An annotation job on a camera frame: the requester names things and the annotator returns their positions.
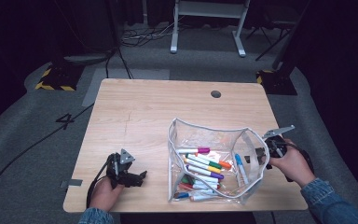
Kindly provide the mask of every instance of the human hand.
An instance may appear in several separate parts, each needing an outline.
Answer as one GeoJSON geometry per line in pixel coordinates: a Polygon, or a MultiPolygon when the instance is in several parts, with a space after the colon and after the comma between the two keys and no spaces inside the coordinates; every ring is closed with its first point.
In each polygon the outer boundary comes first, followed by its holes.
{"type": "MultiPolygon", "coordinates": [[[[290,139],[284,139],[284,141],[294,144],[290,139]]],[[[290,146],[287,146],[287,152],[282,158],[270,158],[269,164],[278,167],[284,175],[294,180],[301,188],[316,178],[303,155],[290,146]]]]}
{"type": "Polygon", "coordinates": [[[95,185],[94,191],[91,195],[89,207],[99,208],[105,212],[112,210],[115,205],[118,195],[124,189],[124,185],[117,184],[115,189],[112,189],[109,177],[104,177],[95,185]]]}

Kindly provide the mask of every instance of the wooden table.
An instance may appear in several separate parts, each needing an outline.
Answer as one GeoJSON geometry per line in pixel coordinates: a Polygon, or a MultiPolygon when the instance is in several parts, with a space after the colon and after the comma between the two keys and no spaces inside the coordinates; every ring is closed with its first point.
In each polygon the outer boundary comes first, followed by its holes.
{"type": "Polygon", "coordinates": [[[304,210],[296,183],[277,168],[267,170],[261,187],[239,203],[168,203],[168,128],[174,118],[216,129],[250,127],[263,135],[278,128],[267,96],[255,83],[105,79],[93,107],[63,203],[67,212],[83,212],[87,190],[108,155],[125,148],[135,158],[133,174],[147,171],[143,185],[124,189],[115,212],[206,212],[304,210]],[[220,98],[213,98],[219,91],[220,98]]]}

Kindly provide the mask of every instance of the sleeve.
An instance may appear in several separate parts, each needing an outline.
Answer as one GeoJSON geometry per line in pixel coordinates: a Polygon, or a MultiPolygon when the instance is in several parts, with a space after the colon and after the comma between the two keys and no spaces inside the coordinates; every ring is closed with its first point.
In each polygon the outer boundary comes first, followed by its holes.
{"type": "Polygon", "coordinates": [[[113,224],[113,217],[98,208],[88,208],[84,211],[78,224],[113,224]]]}
{"type": "Polygon", "coordinates": [[[322,223],[358,223],[358,210],[337,195],[333,188],[316,178],[301,190],[310,211],[322,223]]]}

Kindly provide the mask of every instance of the purple marker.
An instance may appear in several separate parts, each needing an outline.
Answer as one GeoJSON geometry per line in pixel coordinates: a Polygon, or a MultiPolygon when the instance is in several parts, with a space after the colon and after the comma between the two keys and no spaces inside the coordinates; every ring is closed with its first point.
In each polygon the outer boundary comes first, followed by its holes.
{"type": "Polygon", "coordinates": [[[209,153],[211,150],[208,147],[199,147],[176,149],[176,151],[178,153],[209,153]]]}
{"type": "Polygon", "coordinates": [[[207,170],[204,170],[204,169],[200,169],[200,168],[195,167],[195,166],[187,165],[186,168],[187,168],[188,171],[194,171],[194,172],[197,172],[197,173],[200,173],[200,174],[203,174],[203,175],[208,175],[210,177],[214,177],[214,178],[218,178],[218,179],[224,179],[225,178],[223,175],[217,174],[215,172],[207,171],[207,170]]]}

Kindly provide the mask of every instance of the clear plastic bag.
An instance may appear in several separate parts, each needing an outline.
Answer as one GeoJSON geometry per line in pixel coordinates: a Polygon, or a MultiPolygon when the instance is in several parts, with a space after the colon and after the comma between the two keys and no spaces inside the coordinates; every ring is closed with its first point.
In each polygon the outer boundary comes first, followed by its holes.
{"type": "Polygon", "coordinates": [[[245,204],[261,183],[269,162],[269,149],[266,143],[250,128],[217,130],[174,119],[168,132],[168,149],[170,152],[169,202],[190,200],[245,204]],[[210,151],[185,153],[182,150],[196,149],[197,151],[198,148],[206,148],[210,151]],[[264,160],[260,160],[260,152],[265,154],[264,160]],[[204,161],[222,161],[221,164],[225,162],[230,167],[222,166],[219,169],[220,174],[215,172],[213,166],[216,165],[212,163],[203,164],[213,168],[200,168],[201,166],[193,165],[193,159],[196,159],[194,157],[199,155],[203,155],[201,158],[204,161]],[[237,158],[241,158],[243,166],[237,164],[236,155],[237,158]]]}

